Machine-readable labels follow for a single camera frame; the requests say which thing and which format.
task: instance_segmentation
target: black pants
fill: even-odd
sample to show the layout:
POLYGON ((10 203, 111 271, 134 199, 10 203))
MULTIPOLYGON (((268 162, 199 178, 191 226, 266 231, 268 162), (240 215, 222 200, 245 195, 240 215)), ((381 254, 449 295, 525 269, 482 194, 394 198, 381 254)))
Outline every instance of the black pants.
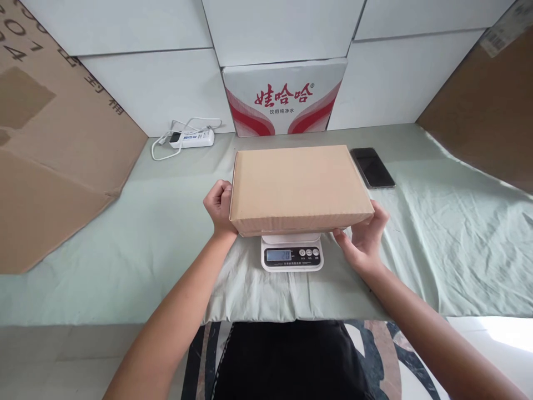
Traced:
POLYGON ((214 399, 374 399, 342 322, 234 323, 214 399))

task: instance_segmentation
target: bed sheet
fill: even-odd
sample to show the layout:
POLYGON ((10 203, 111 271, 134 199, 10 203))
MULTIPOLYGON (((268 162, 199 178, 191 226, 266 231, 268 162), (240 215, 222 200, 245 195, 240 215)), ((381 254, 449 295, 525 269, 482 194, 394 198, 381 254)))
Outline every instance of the bed sheet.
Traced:
MULTIPOLYGON (((415 124, 301 135, 217 134, 152 161, 147 143, 119 200, 22 276, 0 276, 0 325, 145 322, 212 233, 202 199, 238 150, 374 147, 396 181, 370 191, 391 214, 384 263, 445 316, 533 316, 533 199, 459 162, 415 124)), ((312 273, 264 271, 239 237, 205 321, 387 319, 330 233, 312 273)))

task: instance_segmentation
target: phone screen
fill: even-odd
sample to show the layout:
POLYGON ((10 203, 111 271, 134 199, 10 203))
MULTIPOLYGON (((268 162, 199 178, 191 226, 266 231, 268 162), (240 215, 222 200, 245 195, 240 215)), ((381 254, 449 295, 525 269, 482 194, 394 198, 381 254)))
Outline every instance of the phone screen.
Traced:
POLYGON ((359 171, 363 174, 369 188, 389 188, 396 184, 389 171, 371 147, 350 150, 359 171))

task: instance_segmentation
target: brown cardboard box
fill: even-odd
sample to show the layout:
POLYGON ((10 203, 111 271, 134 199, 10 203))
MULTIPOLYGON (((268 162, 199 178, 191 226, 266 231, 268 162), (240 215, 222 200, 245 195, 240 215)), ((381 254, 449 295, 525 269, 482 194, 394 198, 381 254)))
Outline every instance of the brown cardboard box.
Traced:
POLYGON ((533 28, 527 28, 524 18, 531 21, 532 4, 519 1, 511 7, 474 46, 417 121, 457 158, 530 193, 533 28), (512 41, 522 29, 525 32, 512 41))
POLYGON ((143 131, 19 3, 0 3, 0 273, 23 273, 118 198, 143 131))
POLYGON ((346 146, 240 151, 229 219, 242 236, 326 232, 374 213, 346 146))

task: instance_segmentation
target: charging cable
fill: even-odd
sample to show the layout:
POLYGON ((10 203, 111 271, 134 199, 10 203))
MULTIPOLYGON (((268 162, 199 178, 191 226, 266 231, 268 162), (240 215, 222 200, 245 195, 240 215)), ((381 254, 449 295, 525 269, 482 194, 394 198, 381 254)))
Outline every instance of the charging cable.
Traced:
POLYGON ((200 117, 193 117, 191 118, 190 120, 187 121, 187 123, 183 123, 177 119, 173 119, 172 120, 172 124, 170 124, 170 130, 168 130, 164 135, 162 135, 159 139, 157 139, 153 144, 152 144, 152 158, 154 159, 154 161, 162 161, 164 159, 167 159, 167 158, 170 158, 170 157, 174 157, 174 156, 177 156, 179 154, 179 152, 182 150, 182 144, 183 144, 183 137, 185 136, 185 133, 187 134, 194 134, 194 133, 197 133, 197 132, 200 132, 200 131, 203 131, 205 129, 217 129, 217 128, 220 128, 222 126, 222 120, 220 118, 200 118, 200 117), (210 125, 207 125, 203 128, 193 128, 192 126, 190 126, 190 122, 194 119, 201 119, 202 121, 220 121, 220 123, 216 126, 216 127, 212 127, 210 125), (184 128, 182 130, 177 130, 177 129, 174 129, 174 125, 176 123, 180 123, 181 125, 184 126, 184 128), (166 157, 162 157, 162 158, 156 158, 155 155, 154 155, 154 149, 155 149, 155 145, 158 144, 158 145, 163 145, 165 144, 165 142, 167 141, 167 138, 172 135, 173 133, 181 133, 181 136, 179 138, 179 147, 178 147, 178 151, 172 153, 171 155, 169 156, 166 156, 166 157))

